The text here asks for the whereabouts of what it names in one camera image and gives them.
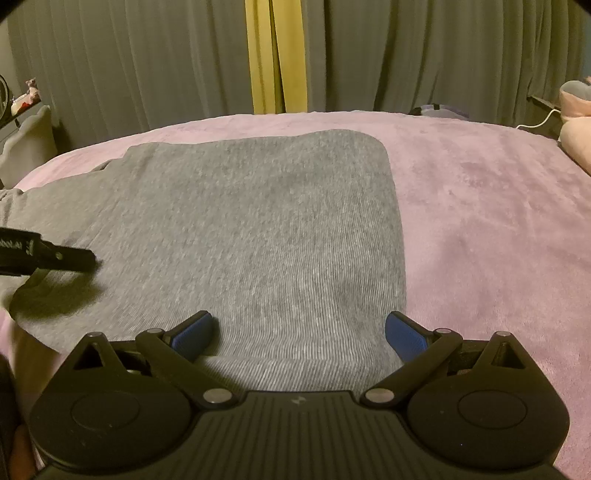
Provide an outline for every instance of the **pink blanket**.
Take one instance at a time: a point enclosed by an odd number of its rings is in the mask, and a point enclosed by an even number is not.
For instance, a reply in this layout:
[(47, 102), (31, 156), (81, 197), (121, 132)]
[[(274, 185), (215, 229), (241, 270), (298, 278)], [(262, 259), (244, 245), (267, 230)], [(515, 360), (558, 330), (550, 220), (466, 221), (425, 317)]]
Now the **pink blanket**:
[[(346, 128), (388, 150), (404, 229), (407, 314), (465, 338), (509, 330), (556, 387), (571, 415), (556, 465), (591, 472), (591, 179), (547, 138), (496, 125), (395, 113), (237, 115), (161, 128), (54, 158), (27, 190), (88, 172), (145, 142)], [(62, 360), (4, 313), (2, 350), (28, 412)]]

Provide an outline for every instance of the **gray fabric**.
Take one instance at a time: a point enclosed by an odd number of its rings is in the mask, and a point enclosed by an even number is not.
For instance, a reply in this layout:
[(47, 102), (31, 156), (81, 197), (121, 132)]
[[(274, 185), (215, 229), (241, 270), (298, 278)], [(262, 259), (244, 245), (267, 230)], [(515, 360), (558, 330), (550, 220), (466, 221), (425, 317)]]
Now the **gray fabric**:
[(408, 113), (427, 103), (517, 125), (556, 100), (584, 42), (564, 0), (301, 0), (309, 111)]
[(234, 388), (358, 393), (400, 366), (384, 320), (405, 307), (402, 228), (372, 137), (144, 144), (102, 170), (4, 195), (2, 225), (103, 262), (94, 276), (37, 271), (14, 294), (13, 318), (54, 349), (208, 309), (221, 330), (200, 365)]
[(8, 26), (69, 148), (253, 113), (242, 0), (27, 0)]

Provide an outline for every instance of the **ribbed plastic surface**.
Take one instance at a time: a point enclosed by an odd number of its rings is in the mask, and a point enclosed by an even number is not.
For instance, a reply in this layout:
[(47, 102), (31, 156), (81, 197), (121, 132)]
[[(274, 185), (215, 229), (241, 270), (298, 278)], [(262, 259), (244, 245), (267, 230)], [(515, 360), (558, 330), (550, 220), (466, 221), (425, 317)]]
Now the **ribbed plastic surface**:
[[(94, 478), (53, 467), (43, 480)], [(447, 465), (413, 443), (399, 418), (368, 410), (347, 392), (250, 393), (229, 411), (207, 413), (172, 454), (117, 480), (197, 479), (564, 479), (549, 466), (482, 474)]]

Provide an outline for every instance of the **pillow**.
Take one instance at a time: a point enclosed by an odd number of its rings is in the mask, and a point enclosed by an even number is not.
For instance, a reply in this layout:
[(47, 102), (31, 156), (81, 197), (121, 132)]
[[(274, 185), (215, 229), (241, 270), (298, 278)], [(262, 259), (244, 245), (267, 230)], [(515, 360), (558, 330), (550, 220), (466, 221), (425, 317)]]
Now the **pillow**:
[(564, 124), (559, 138), (563, 150), (589, 174), (591, 174), (590, 134), (591, 116), (580, 116)]
[(57, 155), (51, 129), (51, 111), (43, 105), (36, 115), (27, 118), (17, 133), (4, 144), (0, 156), (0, 180), (13, 188), (29, 172)]

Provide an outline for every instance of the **round knob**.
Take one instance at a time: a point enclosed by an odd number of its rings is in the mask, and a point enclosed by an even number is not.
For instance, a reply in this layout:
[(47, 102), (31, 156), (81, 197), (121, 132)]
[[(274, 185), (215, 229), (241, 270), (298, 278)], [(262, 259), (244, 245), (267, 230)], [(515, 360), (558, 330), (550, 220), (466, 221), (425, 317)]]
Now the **round knob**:
[(426, 384), (411, 397), (407, 418), (438, 456), (488, 471), (548, 461), (569, 429), (566, 407), (545, 378), (504, 367)]
[(117, 430), (133, 422), (139, 402), (128, 393), (99, 392), (82, 397), (72, 408), (72, 418), (86, 429)]
[(119, 471), (170, 451), (191, 422), (187, 398), (151, 377), (109, 369), (72, 374), (68, 390), (46, 391), (31, 413), (39, 451), (71, 471)]

